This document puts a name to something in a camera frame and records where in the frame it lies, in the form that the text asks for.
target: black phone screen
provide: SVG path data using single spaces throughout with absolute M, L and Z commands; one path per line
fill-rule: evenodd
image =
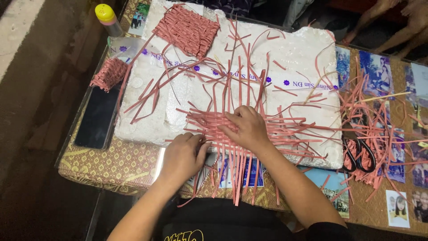
M 98 86 L 92 88 L 82 122 L 74 140 L 76 146 L 104 148 L 110 133 L 118 96 L 119 90 L 117 88 L 112 88 L 109 93 Z

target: pink woven basket piece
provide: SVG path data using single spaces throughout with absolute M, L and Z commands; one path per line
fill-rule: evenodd
M 104 62 L 101 70 L 94 76 L 89 86 L 99 86 L 105 92 L 125 76 L 128 65 L 118 58 L 111 58 Z
M 220 25 L 174 4 L 152 32 L 197 59 L 205 56 Z

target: woven mat table cover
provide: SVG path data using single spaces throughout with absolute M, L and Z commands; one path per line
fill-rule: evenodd
M 121 19 L 121 25 L 124 30 L 130 27 L 133 10 L 138 2 L 150 4 L 150 1 L 129 0 L 124 16 Z M 127 36 L 140 37 L 128 33 Z M 355 57 L 358 55 L 358 50 L 348 49 L 351 51 L 350 78 L 352 79 L 356 75 Z M 404 67 L 410 64 L 391 58 L 390 65 L 395 92 L 402 92 L 406 88 Z M 404 96 L 398 96 L 397 98 L 405 100 Z M 391 121 L 395 125 L 399 125 L 402 123 L 403 118 L 406 118 L 403 126 L 396 127 L 402 128 L 405 132 L 412 132 L 412 121 L 409 117 L 404 116 L 403 108 L 403 104 L 400 101 L 390 101 Z M 406 108 L 407 113 L 413 113 L 410 103 L 406 103 Z M 422 109 L 421 112 L 422 115 L 428 117 L 427 109 Z M 156 176 L 156 164 L 161 148 L 153 145 L 126 142 L 115 136 L 113 136 L 109 148 L 104 151 L 76 147 L 73 142 L 80 125 L 82 113 L 84 113 L 84 109 L 79 113 L 80 117 L 77 125 L 61 158 L 59 174 L 81 184 L 104 188 L 125 195 L 135 195 L 147 190 Z M 410 161 L 408 155 L 406 155 L 406 161 Z M 197 197 L 211 197 L 214 187 L 211 186 L 210 178 L 210 176 L 207 177 L 208 181 L 204 182 Z M 256 205 L 277 211 L 290 211 L 282 196 L 280 197 L 281 205 L 276 205 L 275 185 L 268 172 L 264 173 L 264 182 L 264 187 L 257 188 Z M 385 190 L 393 190 L 393 188 L 387 181 L 382 182 L 378 192 L 368 203 L 365 200 L 372 193 L 372 186 L 355 181 L 350 181 L 349 184 L 353 193 L 354 204 L 350 205 L 351 218 L 346 220 L 347 222 L 412 235 L 428 236 L 426 234 L 428 223 L 416 222 L 412 211 L 409 211 L 410 229 L 388 226 Z M 395 184 L 400 191 L 406 192 L 408 197 L 411 197 L 412 191 L 423 191 L 422 188 L 413 185 L 411 173 L 406 173 L 405 184 L 398 182 L 395 182 Z M 241 198 L 243 202 L 251 202 L 253 192 L 252 188 L 249 189 L 249 192 Z M 188 184 L 185 184 L 180 191 L 183 198 L 190 198 L 192 193 L 193 188 Z M 216 197 L 232 198 L 231 192 L 227 189 L 219 189 Z

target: yellow cap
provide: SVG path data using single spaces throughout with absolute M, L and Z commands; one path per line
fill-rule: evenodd
M 98 4 L 95 7 L 95 14 L 100 21 L 105 23 L 111 22 L 115 17 L 113 9 L 107 4 Z

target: yellow print on shirt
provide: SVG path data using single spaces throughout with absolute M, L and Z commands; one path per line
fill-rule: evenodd
M 175 233 L 169 237 L 165 237 L 164 241 L 204 241 L 204 234 L 201 230 L 197 229 L 179 234 Z

